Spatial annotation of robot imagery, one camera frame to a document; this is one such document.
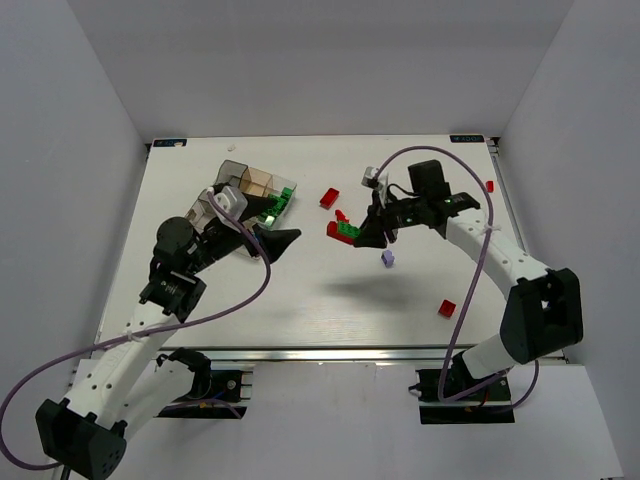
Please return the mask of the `green sloped lego brick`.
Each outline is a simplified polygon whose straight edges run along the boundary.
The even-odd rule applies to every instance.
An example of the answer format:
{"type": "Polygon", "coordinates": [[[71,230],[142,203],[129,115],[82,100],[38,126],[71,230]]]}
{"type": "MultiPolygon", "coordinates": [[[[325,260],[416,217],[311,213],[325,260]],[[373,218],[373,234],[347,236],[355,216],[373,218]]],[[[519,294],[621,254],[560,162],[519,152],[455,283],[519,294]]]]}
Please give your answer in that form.
{"type": "Polygon", "coordinates": [[[294,191],[291,188],[285,187],[281,192],[281,198],[285,201],[290,201],[293,198],[294,191]]]}

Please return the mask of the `red square lego brick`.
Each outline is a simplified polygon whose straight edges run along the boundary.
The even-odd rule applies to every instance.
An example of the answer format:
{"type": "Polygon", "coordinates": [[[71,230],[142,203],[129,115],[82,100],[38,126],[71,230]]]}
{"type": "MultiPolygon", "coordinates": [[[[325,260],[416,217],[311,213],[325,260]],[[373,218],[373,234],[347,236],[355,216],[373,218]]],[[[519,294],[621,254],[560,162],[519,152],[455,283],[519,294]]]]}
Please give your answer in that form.
{"type": "Polygon", "coordinates": [[[444,299],[438,309],[438,314],[445,318],[451,318],[456,310],[456,304],[444,299]]]}

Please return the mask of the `green 2x4 lego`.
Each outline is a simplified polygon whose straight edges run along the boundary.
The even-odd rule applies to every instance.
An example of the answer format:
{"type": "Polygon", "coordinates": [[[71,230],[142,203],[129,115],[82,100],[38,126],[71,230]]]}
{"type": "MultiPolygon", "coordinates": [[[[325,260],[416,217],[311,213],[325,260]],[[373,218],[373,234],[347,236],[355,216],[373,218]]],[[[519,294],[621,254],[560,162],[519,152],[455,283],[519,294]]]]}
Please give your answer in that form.
{"type": "Polygon", "coordinates": [[[346,238],[355,240],[360,235],[360,229],[350,223],[338,222],[337,233],[346,238]]]}
{"type": "Polygon", "coordinates": [[[285,201],[281,196],[270,195],[269,199],[273,201],[272,205],[266,210],[268,216],[279,217],[287,208],[290,201],[285,201]]]}

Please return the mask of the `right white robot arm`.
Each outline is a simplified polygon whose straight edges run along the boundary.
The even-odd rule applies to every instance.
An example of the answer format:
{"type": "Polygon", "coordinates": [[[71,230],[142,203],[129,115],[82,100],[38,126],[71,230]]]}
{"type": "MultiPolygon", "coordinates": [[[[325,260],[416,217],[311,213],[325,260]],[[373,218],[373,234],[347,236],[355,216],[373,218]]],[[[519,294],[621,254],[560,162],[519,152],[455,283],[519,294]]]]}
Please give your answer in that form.
{"type": "Polygon", "coordinates": [[[568,269],[553,270],[489,226],[480,203],[452,193],[439,161],[409,167],[412,193],[398,199],[388,177],[375,167],[362,183],[372,191],[357,248],[384,249],[398,230],[424,225],[438,232],[481,266],[506,300],[497,334],[455,356],[460,375],[472,382],[526,364],[583,340],[580,283],[568,269]]]}

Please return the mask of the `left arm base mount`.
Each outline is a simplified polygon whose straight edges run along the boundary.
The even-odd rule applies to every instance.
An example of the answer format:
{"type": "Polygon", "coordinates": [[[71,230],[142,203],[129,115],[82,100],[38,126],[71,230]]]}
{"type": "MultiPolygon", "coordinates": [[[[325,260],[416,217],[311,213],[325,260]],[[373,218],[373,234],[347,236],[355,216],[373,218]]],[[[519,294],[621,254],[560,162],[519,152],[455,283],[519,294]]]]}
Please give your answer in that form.
{"type": "Polygon", "coordinates": [[[191,390],[166,406],[158,418],[240,420],[250,399],[249,371],[215,367],[201,352],[179,348],[169,355],[156,357],[155,371],[181,362],[193,374],[191,390]]]}

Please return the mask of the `red 2x4 lego brick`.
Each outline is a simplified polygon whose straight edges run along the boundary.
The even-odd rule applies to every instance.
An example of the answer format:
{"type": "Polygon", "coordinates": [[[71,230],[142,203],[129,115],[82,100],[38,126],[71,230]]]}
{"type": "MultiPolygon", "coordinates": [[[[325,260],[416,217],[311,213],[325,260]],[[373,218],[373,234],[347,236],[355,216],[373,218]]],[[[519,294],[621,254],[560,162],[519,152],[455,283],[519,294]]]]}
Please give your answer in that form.
{"type": "Polygon", "coordinates": [[[337,189],[328,188],[327,191],[322,196],[322,198],[320,199],[319,205],[322,208],[329,209],[336,202],[339,195],[340,195],[340,192],[337,189]]]}

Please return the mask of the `red round lego piece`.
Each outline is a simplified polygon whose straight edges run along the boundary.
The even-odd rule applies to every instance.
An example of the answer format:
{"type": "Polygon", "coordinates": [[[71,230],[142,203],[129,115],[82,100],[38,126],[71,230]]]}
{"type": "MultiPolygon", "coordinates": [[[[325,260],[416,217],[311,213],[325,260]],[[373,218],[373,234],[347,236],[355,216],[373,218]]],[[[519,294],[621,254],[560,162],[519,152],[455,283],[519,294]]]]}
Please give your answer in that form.
{"type": "Polygon", "coordinates": [[[343,222],[343,223],[349,223],[350,222],[350,220],[346,216],[346,214],[340,209],[336,209],[335,210],[335,216],[336,216],[336,220],[338,222],[343,222]]]}

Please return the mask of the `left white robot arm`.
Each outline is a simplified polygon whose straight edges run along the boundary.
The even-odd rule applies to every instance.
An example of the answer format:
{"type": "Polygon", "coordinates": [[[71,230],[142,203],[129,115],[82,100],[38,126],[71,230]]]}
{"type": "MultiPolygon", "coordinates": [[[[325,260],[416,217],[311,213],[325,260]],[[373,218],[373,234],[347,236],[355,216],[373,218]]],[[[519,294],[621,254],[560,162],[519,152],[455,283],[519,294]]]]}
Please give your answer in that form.
{"type": "Polygon", "coordinates": [[[199,273],[240,246],[271,265],[301,235],[298,229],[244,226],[244,220],[272,205],[269,198],[243,195],[232,187],[205,194],[215,216],[204,231],[180,216],[159,226],[149,281],[126,334],[62,400],[46,400],[36,412],[45,454],[69,471],[87,479],[108,478],[128,441],[171,402],[210,399],[207,356],[187,348],[157,354],[187,325],[203,296],[206,285],[199,273]]]}

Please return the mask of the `purple lego brick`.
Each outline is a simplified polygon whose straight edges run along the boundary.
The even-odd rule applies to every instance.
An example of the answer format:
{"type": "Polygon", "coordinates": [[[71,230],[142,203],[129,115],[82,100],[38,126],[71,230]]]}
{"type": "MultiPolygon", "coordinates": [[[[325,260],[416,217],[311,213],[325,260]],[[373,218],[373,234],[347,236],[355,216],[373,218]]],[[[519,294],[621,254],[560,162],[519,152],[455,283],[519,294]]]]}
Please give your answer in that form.
{"type": "Polygon", "coordinates": [[[390,250],[384,250],[381,254],[381,261],[386,268],[391,268],[395,264],[395,256],[390,250]]]}

